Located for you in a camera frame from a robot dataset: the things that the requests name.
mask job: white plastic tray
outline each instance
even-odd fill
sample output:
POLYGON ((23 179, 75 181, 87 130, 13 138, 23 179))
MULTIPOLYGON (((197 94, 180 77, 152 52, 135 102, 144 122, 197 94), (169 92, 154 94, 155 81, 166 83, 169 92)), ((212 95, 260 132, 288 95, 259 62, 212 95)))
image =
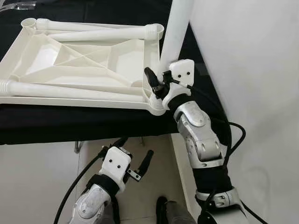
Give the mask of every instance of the white plastic tray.
MULTIPOLYGON (((134 26, 89 24, 111 28, 134 26)), ((23 28, 0 62, 0 79, 127 94, 128 100, 75 98, 0 97, 1 104, 65 105, 145 109, 154 115, 165 110, 151 106, 144 68, 155 72, 159 42, 128 40, 113 42, 63 42, 47 36, 49 31, 23 28)))

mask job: black cord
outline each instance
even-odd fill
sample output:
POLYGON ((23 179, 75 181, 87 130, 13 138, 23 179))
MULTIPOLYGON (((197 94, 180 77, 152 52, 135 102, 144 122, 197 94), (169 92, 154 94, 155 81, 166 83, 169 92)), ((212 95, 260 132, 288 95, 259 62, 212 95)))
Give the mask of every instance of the black cord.
POLYGON ((268 224, 265 220, 260 218, 253 210, 251 210, 247 205, 245 205, 243 201, 241 201, 241 203, 244 206, 244 209, 246 209, 246 211, 248 211, 254 218, 260 221, 262 224, 268 224))
MULTIPOLYGON (((217 121, 217 122, 221 122, 221 123, 224 123, 223 120, 220 120, 220 119, 217 119, 217 118, 212 118, 211 119, 213 121, 217 121)), ((234 122, 228 122, 230 125, 232 126, 235 126, 237 128, 239 128, 242 132, 242 135, 241 137, 239 138, 239 140, 235 143, 235 145, 231 148, 231 151, 230 151, 230 156, 232 153, 234 153, 234 151, 240 146, 240 144, 244 141, 245 137, 246 137, 246 130, 244 127, 242 127, 241 125, 237 124, 237 123, 234 123, 234 122)))
POLYGON ((212 191, 212 193, 210 193, 209 196, 206 198, 206 201, 205 201, 204 205, 201 208, 200 215, 202 215, 202 214, 204 214, 206 212, 208 204, 210 203, 210 201, 212 200, 212 198, 216 194, 216 190, 217 190, 217 188, 214 188, 213 191, 212 191))
POLYGON ((70 188, 67 190, 67 192, 65 193, 64 198, 62 199, 60 206, 58 208, 57 214, 55 216, 54 219, 54 224, 58 224, 61 212, 64 208, 64 205, 68 199, 68 197, 70 196, 71 192, 73 191, 73 189, 75 188, 75 186, 77 185, 77 183, 80 181, 80 179, 83 177, 83 175, 87 172, 87 170, 99 159, 101 158, 102 155, 98 154, 93 160, 91 160, 87 166, 82 170, 82 172, 77 176, 77 178, 74 180, 74 182, 71 184, 70 188))

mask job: ribbed tube end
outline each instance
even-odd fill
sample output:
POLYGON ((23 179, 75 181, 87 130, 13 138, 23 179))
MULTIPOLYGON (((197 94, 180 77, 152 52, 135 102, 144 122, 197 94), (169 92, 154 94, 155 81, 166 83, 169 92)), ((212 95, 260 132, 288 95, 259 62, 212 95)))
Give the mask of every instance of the ribbed tube end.
POLYGON ((0 96, 9 96, 8 84, 10 80, 0 79, 0 96))
POLYGON ((36 28, 39 30, 48 30, 48 19, 39 18, 36 20, 36 28))
POLYGON ((145 26, 145 39, 146 40, 157 40, 157 24, 148 24, 145 26))

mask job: black tablecloth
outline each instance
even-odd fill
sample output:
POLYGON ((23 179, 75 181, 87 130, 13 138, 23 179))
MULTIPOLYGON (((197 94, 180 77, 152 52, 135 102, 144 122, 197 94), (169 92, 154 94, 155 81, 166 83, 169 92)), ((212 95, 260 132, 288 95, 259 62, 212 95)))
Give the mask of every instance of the black tablecloth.
MULTIPOLYGON (((64 0, 38 4, 33 11, 5 11, 0 13, 0 58, 20 32, 20 22, 28 17, 128 25, 160 23, 166 27, 170 6, 168 0, 64 0)), ((219 102, 190 26, 180 54, 180 59, 184 58, 196 63, 194 85, 219 102)), ((210 116, 219 117, 208 101, 196 93, 194 95, 203 110, 210 116)), ((225 144, 223 127, 212 125, 225 144)), ((153 116, 144 110, 0 104, 0 144, 95 140, 175 132, 176 124, 169 112, 153 116)))

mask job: white plastic tube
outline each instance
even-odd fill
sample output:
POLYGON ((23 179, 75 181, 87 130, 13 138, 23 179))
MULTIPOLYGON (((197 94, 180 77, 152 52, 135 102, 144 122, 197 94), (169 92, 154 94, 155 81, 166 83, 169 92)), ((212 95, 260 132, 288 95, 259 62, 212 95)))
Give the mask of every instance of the white plastic tube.
POLYGON ((85 31, 85 30, 103 30, 111 29, 107 27, 98 27, 85 24, 76 24, 72 22, 57 22, 48 19, 39 18, 36 20, 36 29, 40 30, 65 30, 65 31, 85 31))
POLYGON ((0 96, 22 96, 43 98, 76 98, 109 101, 144 102, 142 96, 82 90, 68 87, 21 83, 0 79, 0 96))
POLYGON ((177 61, 182 48, 194 0, 173 0, 168 18, 157 77, 162 81, 162 72, 169 70, 169 64, 177 61))
POLYGON ((57 22, 48 19, 27 18, 21 22, 24 28, 35 28, 38 30, 62 30, 62 31, 86 31, 86 30, 103 30, 112 29, 108 27, 92 26, 85 24, 76 24, 73 22, 57 22))
POLYGON ((120 28, 110 30, 91 30, 75 33, 50 34, 49 37, 56 41, 102 41, 102 40, 127 40, 144 39, 158 40, 162 37, 164 27, 161 24, 148 24, 144 27, 120 28))

